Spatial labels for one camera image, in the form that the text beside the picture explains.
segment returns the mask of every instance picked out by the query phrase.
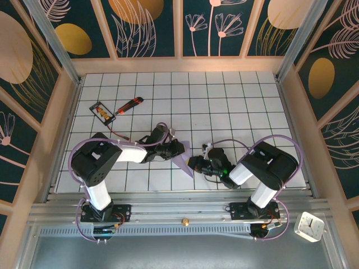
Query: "white grid mat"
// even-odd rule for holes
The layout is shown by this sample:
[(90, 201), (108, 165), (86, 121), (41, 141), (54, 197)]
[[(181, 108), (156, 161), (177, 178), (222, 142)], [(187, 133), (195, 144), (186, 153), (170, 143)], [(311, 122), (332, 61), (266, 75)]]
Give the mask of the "white grid mat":
[[(291, 137), (286, 115), (271, 72), (168, 72), (87, 74), (75, 114), (75, 120), (62, 160), (55, 192), (81, 192), (67, 169), (71, 149), (97, 132), (117, 139), (90, 111), (101, 101), (116, 111), (134, 97), (144, 102), (119, 115), (110, 124), (113, 131), (136, 141), (149, 135), (158, 122), (176, 130), (179, 141), (188, 140), (194, 156), (201, 154), (203, 143), (235, 138), (247, 146), (265, 136)], [(282, 138), (267, 141), (297, 158), (290, 142)], [(239, 144), (224, 142), (228, 159), (235, 163), (246, 150)], [(222, 189), (202, 174), (190, 178), (170, 161), (147, 164), (117, 163), (105, 179), (109, 192), (178, 191)], [(252, 177), (241, 188), (256, 188)], [(287, 185), (306, 186), (300, 171)]]

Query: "flower illustration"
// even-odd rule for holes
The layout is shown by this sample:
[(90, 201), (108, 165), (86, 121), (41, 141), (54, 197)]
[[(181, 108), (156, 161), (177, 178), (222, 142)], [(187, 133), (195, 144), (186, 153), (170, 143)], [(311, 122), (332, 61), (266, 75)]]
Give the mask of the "flower illustration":
[(213, 9), (219, 6), (229, 6), (231, 4), (243, 4), (247, 0), (209, 0), (211, 4), (211, 14), (209, 15), (209, 30), (208, 30), (208, 56), (211, 56), (211, 26), (212, 26), (212, 17)]
[(222, 38), (243, 34), (243, 27), (240, 27), (242, 24), (241, 15), (228, 14), (224, 20), (222, 13), (215, 16), (215, 25), (219, 36), (218, 56), (220, 56)]
[[(5, 113), (3, 111), (0, 111), (0, 146), (11, 146), (19, 152), (30, 155), (26, 151), (11, 144), (11, 136), (14, 127), (15, 127), (15, 116), (9, 113), (6, 117)], [(11, 160), (1, 155), (0, 155), (0, 160), (6, 161), (10, 164), (16, 165), (21, 168), (25, 168), (24, 164), (20, 164), (14, 160)], [(13, 183), (0, 182), (0, 184), (17, 185), (18, 183), (13, 184)]]
[(15, 126), (15, 116), (10, 113), (5, 117), (3, 111), (0, 112), (0, 145), (8, 146), (10, 144), (11, 135)]
[(193, 51), (195, 53), (195, 56), (197, 56), (195, 41), (193, 39), (193, 32), (207, 29), (208, 25), (205, 24), (205, 19), (203, 18), (203, 14), (193, 15), (193, 17), (191, 14), (188, 14), (186, 15), (186, 22), (191, 31)]

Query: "white clock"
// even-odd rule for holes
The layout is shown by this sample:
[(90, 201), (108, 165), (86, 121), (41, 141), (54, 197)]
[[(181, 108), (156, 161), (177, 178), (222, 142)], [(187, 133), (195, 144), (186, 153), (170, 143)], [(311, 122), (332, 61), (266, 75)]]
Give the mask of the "white clock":
[(300, 214), (294, 225), (294, 232), (310, 242), (319, 241), (323, 231), (324, 222), (308, 212)]

